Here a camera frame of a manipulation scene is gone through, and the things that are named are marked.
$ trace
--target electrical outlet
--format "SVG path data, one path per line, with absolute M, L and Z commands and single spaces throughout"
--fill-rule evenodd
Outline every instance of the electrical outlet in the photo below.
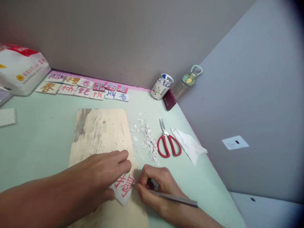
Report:
M 222 142 L 225 144 L 228 150 L 249 147 L 249 145 L 241 136 L 234 136 L 231 138 L 223 139 Z

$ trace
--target wood board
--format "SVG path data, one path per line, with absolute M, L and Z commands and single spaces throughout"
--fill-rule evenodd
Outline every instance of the wood board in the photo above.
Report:
M 138 180 L 133 144 L 124 109 L 79 109 L 71 147 L 69 167 L 92 154 L 128 150 L 130 173 Z M 117 200 L 108 201 L 72 224 L 78 227 L 149 227 L 145 206 L 136 190 L 123 207 Z

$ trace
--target desk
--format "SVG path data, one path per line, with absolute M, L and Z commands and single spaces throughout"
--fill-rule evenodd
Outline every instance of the desk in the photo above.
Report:
M 79 108 L 124 108 L 131 129 L 135 129 L 135 124 L 140 126 L 138 118 L 145 119 L 156 139 L 162 133 L 158 120 L 162 118 L 166 129 L 174 126 L 197 140 L 178 105 L 168 112 L 163 101 L 154 100 L 147 92 L 129 89 L 128 94 L 128 103 L 36 92 L 24 98 L 13 97 L 2 107 L 15 108 L 18 123 L 0 128 L 0 192 L 67 168 Z M 151 164 L 151 159 L 148 149 L 142 149 L 140 131 L 131 134 L 136 134 L 139 139 L 133 145 L 136 162 L 141 169 L 145 163 Z M 162 158 L 158 155 L 157 159 L 161 167 L 169 168 L 182 191 L 197 200 L 199 206 L 219 223 L 225 227 L 246 227 L 206 154 L 199 157 L 196 166 L 184 151 L 179 157 Z M 147 213 L 152 228 L 171 227 L 151 209 L 147 208 Z

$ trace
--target pink desk edge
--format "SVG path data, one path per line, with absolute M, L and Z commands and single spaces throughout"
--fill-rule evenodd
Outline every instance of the pink desk edge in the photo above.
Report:
M 85 78 L 85 79 L 88 79 L 88 80 L 90 80 L 90 81 L 92 81 L 92 82 L 98 82 L 98 83 L 111 82 L 111 83 L 112 83 L 113 85 L 115 85 L 115 86 L 121 85 L 121 86 L 126 86 L 127 88 L 133 89 L 133 90 L 151 92 L 150 89 L 145 89 L 145 88 L 141 88 L 141 87 L 137 87 L 137 86 L 132 86 L 132 85 L 125 85 L 125 84 L 116 83 L 116 82 L 107 81 L 107 80 L 98 79 L 98 78 L 92 78 L 92 77 L 89 77 L 89 76 L 84 76 L 84 75 L 75 74 L 75 73 L 69 73 L 69 72 L 61 71 L 61 70 L 52 69 L 52 70 L 49 72 L 49 74 L 65 74 L 66 76 L 70 76 L 70 77 L 74 77 L 74 78 L 75 78 L 75 77 L 76 77 L 76 78 Z

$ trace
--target green bottle cap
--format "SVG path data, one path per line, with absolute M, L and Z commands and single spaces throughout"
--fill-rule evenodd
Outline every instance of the green bottle cap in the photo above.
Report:
M 193 68 L 194 68 L 194 67 L 197 67 L 198 69 L 200 69 L 200 70 L 201 70 L 200 73 L 194 74 L 194 73 L 193 73 Z M 202 69 L 200 66 L 194 65 L 194 66 L 192 67 L 192 69 L 191 69 L 191 72 L 190 72 L 189 74 L 185 74 L 181 80 L 182 80 L 186 85 L 188 85 L 188 86 L 193 86 L 194 83 L 196 82 L 196 77 L 199 76 L 202 72 L 203 72 L 203 69 Z

